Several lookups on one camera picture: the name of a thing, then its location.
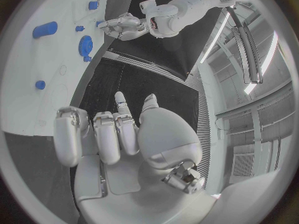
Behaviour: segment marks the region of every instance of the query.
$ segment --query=blue gear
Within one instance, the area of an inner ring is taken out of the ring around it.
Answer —
[[[79,42],[79,53],[81,56],[88,56],[92,51],[93,43],[90,36],[83,36]]]

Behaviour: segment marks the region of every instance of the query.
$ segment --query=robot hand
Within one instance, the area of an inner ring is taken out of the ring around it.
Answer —
[[[155,0],[140,3],[146,15],[139,20],[130,13],[102,22],[98,25],[104,32],[122,41],[138,38],[146,33],[157,38],[173,37],[187,25],[202,19],[213,7],[235,5],[237,0],[172,0],[168,4],[156,5]]]

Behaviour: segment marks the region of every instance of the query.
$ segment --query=fluorescent light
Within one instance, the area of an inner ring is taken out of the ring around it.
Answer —
[[[277,46],[277,42],[278,42],[278,36],[277,36],[277,33],[274,31],[274,34],[273,34],[273,39],[272,39],[272,43],[271,43],[271,46],[270,46],[270,49],[269,49],[269,52],[262,64],[262,74],[264,75],[264,73],[266,72],[267,68],[269,67],[272,59],[273,59],[273,56],[274,56],[274,53],[275,53],[275,50],[276,50],[276,46]],[[254,87],[256,86],[257,84],[249,84],[246,88],[245,88],[245,93],[246,94],[250,94],[250,92],[254,89]]]
[[[220,34],[221,34],[221,32],[222,32],[222,30],[223,30],[223,28],[224,28],[224,26],[225,26],[227,20],[228,20],[228,18],[229,18],[229,16],[230,16],[230,14],[229,14],[229,12],[228,12],[228,13],[226,14],[225,18],[224,18],[223,23],[221,24],[221,27],[220,27],[219,31],[217,32],[217,34],[216,34],[214,40],[212,41],[210,47],[209,47],[208,50],[207,50],[207,52],[206,52],[206,53],[204,54],[204,56],[202,57],[200,63],[203,63],[203,62],[205,61],[205,59],[207,58],[207,56],[209,55],[209,53],[210,53],[211,50],[213,49],[213,47],[214,47],[216,41],[218,40],[218,38],[219,38],[219,36],[220,36]]]

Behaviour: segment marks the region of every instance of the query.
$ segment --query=blue object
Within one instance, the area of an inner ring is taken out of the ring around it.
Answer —
[[[44,81],[37,81],[35,83],[35,87],[37,87],[39,90],[43,90],[46,87],[46,83]]]
[[[41,26],[37,26],[34,30],[33,30],[33,38],[37,39],[41,36],[48,36],[48,35],[53,35],[58,28],[58,24],[56,21],[52,21],[49,23],[46,23],[44,25]]]
[[[96,22],[96,27],[98,27],[98,25],[99,25],[100,23],[102,23],[102,22],[104,22],[104,21],[97,21],[97,22]]]
[[[83,31],[85,28],[84,26],[76,26],[76,31]]]
[[[93,47],[90,36],[83,36],[79,42],[79,53],[81,56],[88,56]]]
[[[91,57],[90,56],[84,56],[83,61],[89,62],[89,61],[91,61]]]
[[[95,10],[98,8],[98,1],[90,1],[88,5],[89,10]]]

